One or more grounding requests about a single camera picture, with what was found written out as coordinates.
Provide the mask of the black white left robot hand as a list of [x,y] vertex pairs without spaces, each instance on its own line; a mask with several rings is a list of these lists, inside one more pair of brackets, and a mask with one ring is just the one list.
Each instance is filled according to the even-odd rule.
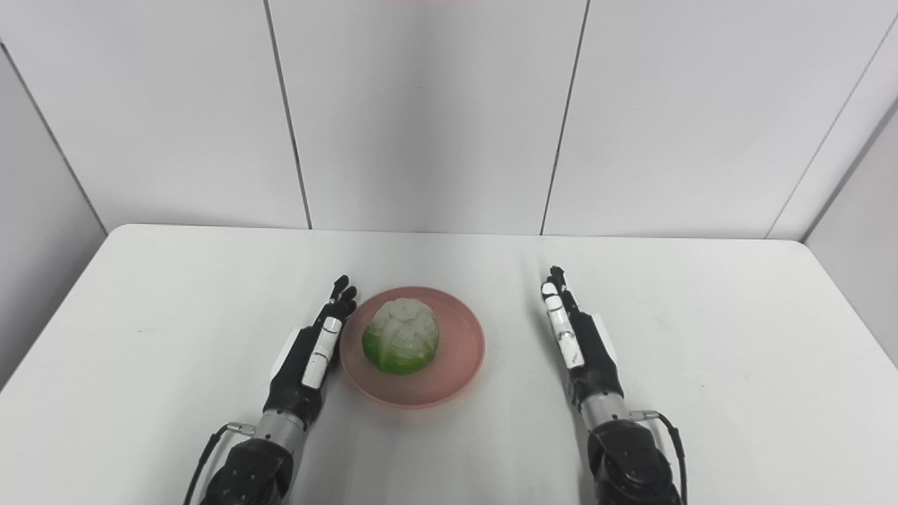
[[300,329],[270,381],[263,412],[288,416],[308,431],[323,409],[323,385],[333,364],[347,319],[356,310],[357,289],[349,276],[333,283],[328,301],[315,321]]

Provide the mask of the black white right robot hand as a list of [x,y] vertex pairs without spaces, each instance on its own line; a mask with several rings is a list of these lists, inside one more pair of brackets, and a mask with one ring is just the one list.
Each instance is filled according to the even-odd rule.
[[581,409],[594,397],[624,398],[618,367],[593,316],[581,310],[565,282],[565,271],[552,266],[541,285],[554,341],[568,374],[568,396]]

